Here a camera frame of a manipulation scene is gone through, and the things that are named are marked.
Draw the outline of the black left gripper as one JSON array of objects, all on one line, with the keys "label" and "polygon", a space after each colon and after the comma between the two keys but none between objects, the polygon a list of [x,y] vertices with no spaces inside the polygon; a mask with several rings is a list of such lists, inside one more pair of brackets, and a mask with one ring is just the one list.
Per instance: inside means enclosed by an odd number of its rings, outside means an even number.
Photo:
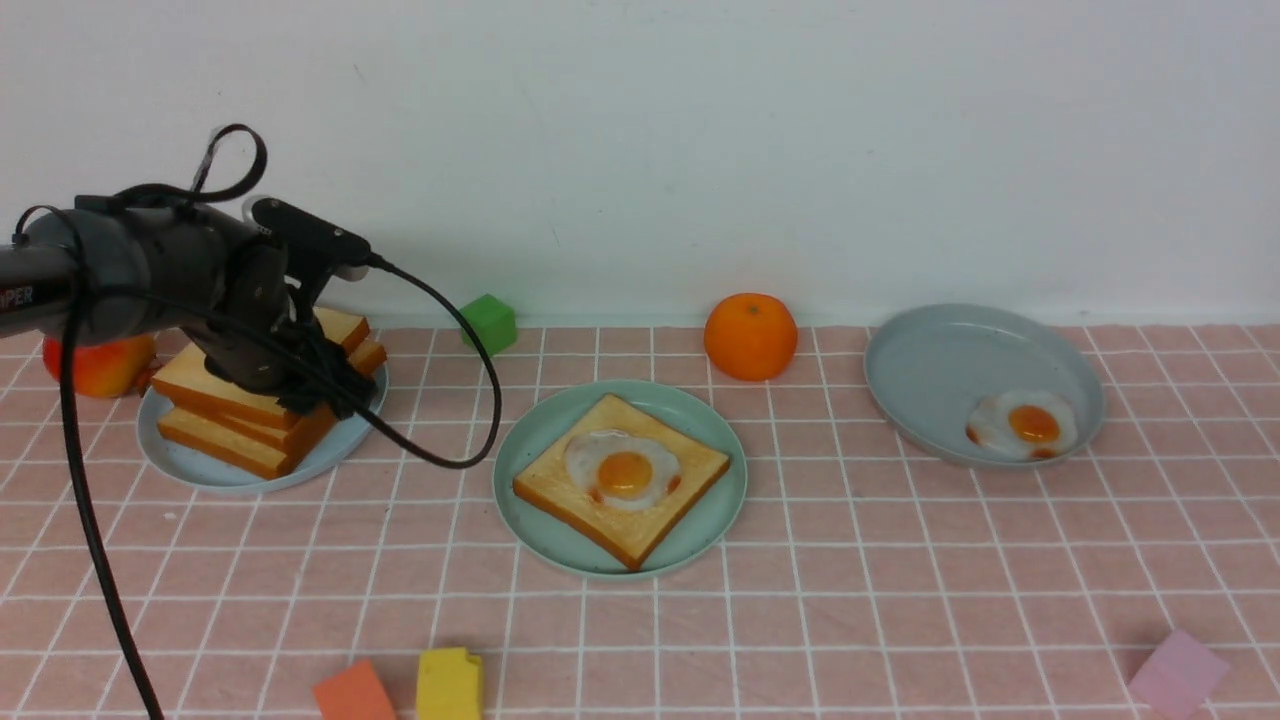
[{"label": "black left gripper", "polygon": [[314,305],[332,278],[332,260],[314,249],[288,249],[251,240],[230,251],[223,296],[214,309],[297,357],[316,377],[287,366],[282,356],[224,322],[198,319],[186,336],[204,355],[204,368],[221,380],[261,396],[285,396],[285,410],[307,416],[328,409],[337,419],[369,409],[376,382],[358,370],[346,347],[323,340]]}]

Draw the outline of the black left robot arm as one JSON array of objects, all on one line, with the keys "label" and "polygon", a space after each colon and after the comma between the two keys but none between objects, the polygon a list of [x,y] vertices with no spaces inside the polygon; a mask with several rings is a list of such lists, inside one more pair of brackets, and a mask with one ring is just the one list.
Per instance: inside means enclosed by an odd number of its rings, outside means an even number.
[{"label": "black left robot arm", "polygon": [[325,337],[315,302],[371,255],[364,237],[279,199],[252,199],[238,219],[177,199],[82,196],[3,247],[1,331],[58,340],[73,325],[78,345],[96,346],[177,328],[210,375],[343,419],[376,386]]}]

